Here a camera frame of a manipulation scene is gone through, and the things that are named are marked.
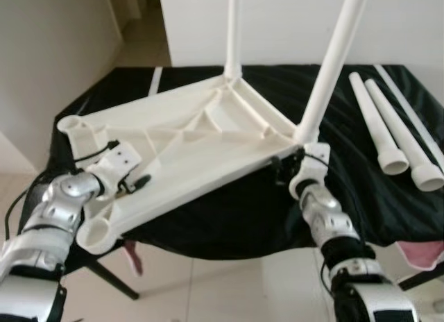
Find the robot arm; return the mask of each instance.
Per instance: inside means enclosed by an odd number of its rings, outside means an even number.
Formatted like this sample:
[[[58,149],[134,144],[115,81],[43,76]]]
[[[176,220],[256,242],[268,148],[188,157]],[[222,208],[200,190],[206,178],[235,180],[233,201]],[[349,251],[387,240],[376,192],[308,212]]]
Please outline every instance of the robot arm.
[[[114,196],[121,186],[133,192],[128,174],[142,161],[127,143],[117,144],[76,175],[55,178],[19,235],[0,255],[0,321],[57,322],[66,289],[60,286],[83,206]]]
[[[413,304],[384,275],[371,247],[362,242],[350,217],[324,186],[328,168],[315,158],[328,161],[328,144],[307,144],[304,151],[314,157],[302,159],[289,189],[299,200],[304,220],[330,270],[337,321],[419,321]]]

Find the white pipe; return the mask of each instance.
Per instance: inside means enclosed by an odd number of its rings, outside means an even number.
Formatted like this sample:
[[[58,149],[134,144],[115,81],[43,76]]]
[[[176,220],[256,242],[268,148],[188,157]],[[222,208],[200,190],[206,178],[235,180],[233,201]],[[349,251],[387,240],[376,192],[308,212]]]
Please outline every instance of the white pipe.
[[[343,3],[304,116],[293,136],[299,144],[313,142],[318,135],[319,126],[332,97],[366,2],[367,0],[345,0]]]
[[[227,62],[224,76],[229,80],[241,77],[241,0],[228,0]]]
[[[424,192],[431,192],[444,186],[444,176],[438,166],[430,162],[375,81],[369,79],[365,84],[393,137],[410,162],[411,178],[416,187]]]
[[[362,116],[366,121],[368,131],[375,143],[377,161],[382,171],[387,175],[397,175],[409,168],[405,154],[396,146],[395,141],[379,115],[375,104],[368,94],[364,82],[357,72],[348,76],[361,108]]]
[[[422,137],[422,140],[427,145],[432,155],[435,157],[439,168],[441,168],[441,171],[444,173],[444,154],[442,150],[439,148],[438,144],[430,135],[429,131],[425,128],[424,124],[421,122],[418,115],[410,106],[409,102],[407,101],[403,93],[401,93],[400,89],[393,82],[392,78],[390,78],[386,70],[384,70],[384,68],[381,65],[375,65],[375,69],[379,72],[382,79],[384,79],[384,81],[386,82],[388,88],[390,88],[390,91],[393,93],[393,95],[395,95],[395,98],[398,100],[402,109],[404,109],[405,113],[410,118],[411,123],[414,125],[416,131],[418,131],[418,133]]]

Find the black tablecloth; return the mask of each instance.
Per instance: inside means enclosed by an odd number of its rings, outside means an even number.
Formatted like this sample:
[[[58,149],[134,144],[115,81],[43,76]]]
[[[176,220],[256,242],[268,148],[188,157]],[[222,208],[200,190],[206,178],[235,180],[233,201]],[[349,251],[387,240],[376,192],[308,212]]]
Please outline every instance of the black tablecloth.
[[[318,70],[318,65],[284,65],[249,66],[244,67],[243,71],[247,82],[280,112],[298,123]],[[386,66],[386,70],[442,149],[442,107],[406,68]],[[342,181],[330,172],[326,185],[340,200],[353,222],[361,222],[369,242],[385,246],[400,240],[442,240],[443,190],[420,192],[411,180],[410,170],[399,176],[385,176],[382,173],[375,147],[348,81],[348,74],[352,71],[358,71],[364,80],[373,78],[377,81],[426,154],[435,162],[376,70],[371,66],[345,66],[321,124],[320,135],[320,141],[332,147],[330,164]],[[221,73],[221,67],[165,68],[159,92]],[[148,94],[152,75],[152,68],[115,69],[63,110],[55,118],[55,123],[67,115],[86,115],[142,98]],[[53,129],[48,168],[46,182],[58,173],[73,168],[68,139],[56,128]],[[351,187],[357,197],[358,210],[343,182]],[[28,198],[22,225],[39,201],[41,191],[42,187],[37,187]],[[286,187],[275,184],[275,170],[271,167],[178,207],[131,230],[124,237],[182,255],[214,260],[259,257],[313,245],[299,207]],[[96,257],[89,256],[74,245],[67,268],[76,269],[85,265],[88,258]]]

